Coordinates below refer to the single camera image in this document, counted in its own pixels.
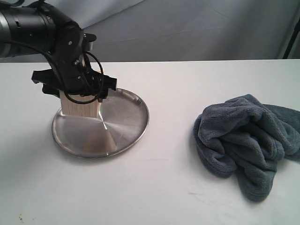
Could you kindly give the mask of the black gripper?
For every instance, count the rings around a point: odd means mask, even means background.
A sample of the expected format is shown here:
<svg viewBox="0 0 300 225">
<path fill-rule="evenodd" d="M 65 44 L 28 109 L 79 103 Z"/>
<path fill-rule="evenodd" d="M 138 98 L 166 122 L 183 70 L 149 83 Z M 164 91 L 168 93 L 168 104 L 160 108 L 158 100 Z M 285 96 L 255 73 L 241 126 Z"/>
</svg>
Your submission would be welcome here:
<svg viewBox="0 0 300 225">
<path fill-rule="evenodd" d="M 116 91 L 117 79 L 104 74 L 103 67 L 90 52 L 80 53 L 75 58 L 45 54 L 50 69 L 34 71 L 32 81 L 43 84 L 42 92 L 60 98 L 60 90 L 71 102 L 75 95 L 91 96 L 89 102 L 102 102 L 109 90 Z"/>
</svg>

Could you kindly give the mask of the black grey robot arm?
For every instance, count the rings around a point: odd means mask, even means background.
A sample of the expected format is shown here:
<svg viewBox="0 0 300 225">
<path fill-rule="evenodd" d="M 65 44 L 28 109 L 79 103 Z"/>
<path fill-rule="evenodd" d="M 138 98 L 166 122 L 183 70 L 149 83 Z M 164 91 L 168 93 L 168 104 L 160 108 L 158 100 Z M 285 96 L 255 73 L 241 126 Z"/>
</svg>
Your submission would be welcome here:
<svg viewBox="0 0 300 225">
<path fill-rule="evenodd" d="M 50 69 L 34 71 L 32 81 L 42 83 L 45 94 L 90 96 L 101 102 L 117 80 L 95 71 L 90 64 L 92 44 L 97 37 L 85 33 L 77 22 L 43 0 L 27 6 L 22 0 L 0 3 L 0 56 L 12 58 L 41 54 Z"/>
</svg>

